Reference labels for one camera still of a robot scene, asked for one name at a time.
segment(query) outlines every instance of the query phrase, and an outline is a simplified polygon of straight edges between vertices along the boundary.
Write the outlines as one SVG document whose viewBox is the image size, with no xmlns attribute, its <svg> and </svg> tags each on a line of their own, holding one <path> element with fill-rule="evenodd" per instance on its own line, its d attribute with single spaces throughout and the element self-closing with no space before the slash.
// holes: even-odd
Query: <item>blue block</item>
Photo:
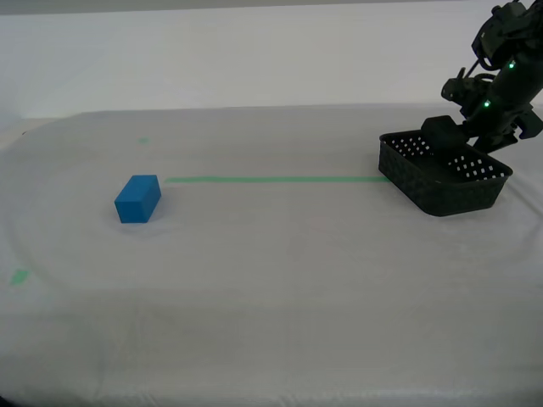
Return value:
<svg viewBox="0 0 543 407">
<path fill-rule="evenodd" d="M 115 200 L 121 223 L 147 223 L 160 199 L 157 176 L 133 176 Z"/>
</svg>

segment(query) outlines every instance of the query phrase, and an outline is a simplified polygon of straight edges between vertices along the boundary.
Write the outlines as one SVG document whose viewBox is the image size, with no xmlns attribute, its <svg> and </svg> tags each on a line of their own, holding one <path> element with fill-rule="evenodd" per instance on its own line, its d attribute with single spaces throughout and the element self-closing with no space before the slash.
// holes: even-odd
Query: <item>basket rim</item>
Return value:
<svg viewBox="0 0 543 407">
<path fill-rule="evenodd" d="M 511 167 L 509 167 L 508 165 L 503 164 L 501 161 L 499 161 L 499 160 L 497 160 L 497 159 L 495 159 L 493 157 L 490 157 L 488 154 L 481 153 L 476 148 L 473 148 L 472 146 L 466 144 L 462 148 L 465 148 L 467 151 L 469 151 L 471 153 L 474 153 L 475 155 L 478 155 L 479 157 L 482 157 L 484 159 L 488 159 L 492 164 L 495 164 L 495 165 L 499 166 L 501 169 L 503 169 L 502 172 L 505 174 L 505 176 L 499 176 L 499 177 L 496 177 L 496 178 L 490 178 L 488 180 L 479 180 L 479 181 L 476 181 L 476 180 L 474 180 L 474 181 L 465 181 L 465 182 L 441 182 L 441 181 L 437 181 L 437 180 L 429 177 L 417 165 L 413 164 L 410 160 L 406 159 L 406 157 L 404 157 L 403 155 L 398 153 L 395 149 L 393 149 L 389 144 L 387 144 L 384 141 L 384 139 L 386 137 L 391 137 L 391 136 L 398 136 L 398 137 L 406 136 L 406 135 L 411 135 L 411 136 L 418 135 L 418 136 L 420 136 L 422 134 L 423 134 L 423 132 L 421 130 L 397 131 L 397 132 L 385 133 L 385 134 L 381 135 L 379 137 L 379 141 L 380 141 L 381 148 L 388 148 L 389 150 L 391 150 L 405 164 L 408 164 L 412 168 L 417 170 L 417 172 L 421 176 L 423 176 L 428 182 L 432 182 L 437 187 L 442 186 L 442 187 L 455 187 L 455 188 L 470 188 L 470 187 L 473 187 L 475 185 L 481 186 L 481 185 L 491 185 L 491 184 L 498 184 L 498 183 L 503 184 L 513 174 L 513 171 L 511 169 Z"/>
</svg>

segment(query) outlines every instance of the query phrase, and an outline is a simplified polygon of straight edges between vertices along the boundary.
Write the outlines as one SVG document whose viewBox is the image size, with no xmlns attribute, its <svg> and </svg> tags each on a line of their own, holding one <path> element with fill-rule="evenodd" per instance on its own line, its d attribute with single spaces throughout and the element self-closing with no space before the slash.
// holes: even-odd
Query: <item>green tape mark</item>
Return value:
<svg viewBox="0 0 543 407">
<path fill-rule="evenodd" d="M 182 183 L 285 183 L 285 182 L 389 182 L 386 176 L 176 176 L 167 184 Z"/>
<path fill-rule="evenodd" d="M 11 286 L 18 286 L 19 284 L 25 282 L 29 275 L 30 272 L 28 270 L 17 269 L 11 276 L 11 282 L 9 284 Z"/>
</svg>

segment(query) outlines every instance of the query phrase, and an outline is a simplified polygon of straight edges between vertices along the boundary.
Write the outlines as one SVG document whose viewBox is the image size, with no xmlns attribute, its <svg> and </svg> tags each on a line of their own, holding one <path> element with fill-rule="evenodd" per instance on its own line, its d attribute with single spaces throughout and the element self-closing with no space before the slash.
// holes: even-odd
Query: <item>white tablecloth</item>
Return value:
<svg viewBox="0 0 543 407">
<path fill-rule="evenodd" d="M 492 209 L 434 218 L 378 136 L 455 110 L 91 113 L 0 155 L 0 394 L 44 405 L 540 405 L 543 137 Z M 113 201 L 133 174 L 145 225 Z"/>
</svg>

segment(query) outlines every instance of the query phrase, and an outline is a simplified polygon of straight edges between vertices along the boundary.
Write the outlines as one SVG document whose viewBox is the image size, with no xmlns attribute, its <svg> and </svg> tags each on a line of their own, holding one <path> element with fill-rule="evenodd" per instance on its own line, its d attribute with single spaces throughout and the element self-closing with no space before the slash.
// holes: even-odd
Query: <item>black basket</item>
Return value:
<svg viewBox="0 0 543 407">
<path fill-rule="evenodd" d="M 382 135 L 379 170 L 433 216 L 490 208 L 512 170 L 467 144 L 434 154 L 421 131 Z"/>
</svg>

